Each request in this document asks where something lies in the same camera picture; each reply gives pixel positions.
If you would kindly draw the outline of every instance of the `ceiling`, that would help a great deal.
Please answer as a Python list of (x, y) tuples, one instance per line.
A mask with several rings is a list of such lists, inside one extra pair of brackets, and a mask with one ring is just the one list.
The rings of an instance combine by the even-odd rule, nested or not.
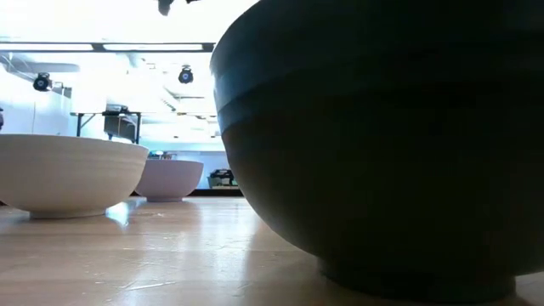
[(168, 17), (156, 0), (0, 1), (0, 40), (216, 42), (257, 0), (177, 0)]
[[(0, 42), (215, 43), (228, 26), (258, 0), (177, 0), (168, 17), (156, 0), (0, 1)], [(215, 115), (211, 54), (0, 54), (30, 76), (51, 72), (56, 82), (76, 90), (82, 76), (96, 80), (112, 103), (131, 111), (161, 113), (144, 119), (142, 136), (170, 139), (179, 130), (209, 137), (217, 121), (173, 118), (176, 111)], [(190, 65), (195, 80), (178, 75)]]

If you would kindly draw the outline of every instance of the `spotlight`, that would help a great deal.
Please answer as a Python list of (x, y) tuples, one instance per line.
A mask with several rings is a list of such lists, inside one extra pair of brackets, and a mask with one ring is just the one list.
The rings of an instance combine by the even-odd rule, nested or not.
[(39, 92), (48, 92), (53, 89), (53, 81), (51, 81), (47, 72), (40, 72), (37, 74), (36, 80), (34, 80), (33, 87)]
[(168, 16), (170, 13), (170, 5), (173, 3), (173, 0), (159, 0), (159, 13), (163, 16)]
[(190, 82), (193, 82), (193, 72), (191, 71), (190, 67), (184, 66), (181, 73), (179, 73), (178, 80), (182, 84), (189, 84)]

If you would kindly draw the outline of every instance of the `bowl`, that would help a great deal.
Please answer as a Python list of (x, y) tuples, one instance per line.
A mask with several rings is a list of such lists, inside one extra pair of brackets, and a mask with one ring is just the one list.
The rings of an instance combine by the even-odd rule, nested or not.
[(147, 154), (99, 139), (0, 135), (0, 201), (32, 218), (101, 215), (130, 196)]
[(243, 194), (327, 277), (481, 302), (544, 262), (544, 24), (446, 3), (261, 0), (211, 70)]
[(198, 161), (148, 160), (136, 192), (150, 202), (182, 201), (201, 179)]

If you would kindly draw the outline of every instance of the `wooden floor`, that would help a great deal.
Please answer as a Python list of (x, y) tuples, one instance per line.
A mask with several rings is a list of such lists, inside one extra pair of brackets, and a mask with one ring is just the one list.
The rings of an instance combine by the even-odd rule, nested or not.
[[(134, 198), (106, 217), (30, 221), (0, 207), (0, 306), (405, 306), (316, 272), (243, 199)], [(544, 275), (488, 306), (544, 305)]]

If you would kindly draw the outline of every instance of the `bowl base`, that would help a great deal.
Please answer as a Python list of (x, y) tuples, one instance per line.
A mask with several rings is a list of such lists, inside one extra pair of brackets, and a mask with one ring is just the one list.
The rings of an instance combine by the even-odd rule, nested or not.
[(148, 197), (147, 201), (151, 203), (166, 203), (166, 202), (181, 202), (184, 199), (181, 197), (174, 197), (174, 198), (155, 198), (155, 197)]
[(322, 260), (320, 270), (331, 281), (352, 290), (420, 303), (485, 303), (515, 292), (514, 277), (436, 280), (428, 275), (370, 274), (359, 267)]
[(33, 219), (54, 219), (54, 218), (83, 218), (94, 217), (105, 214), (105, 209), (84, 210), (77, 212), (31, 212)]

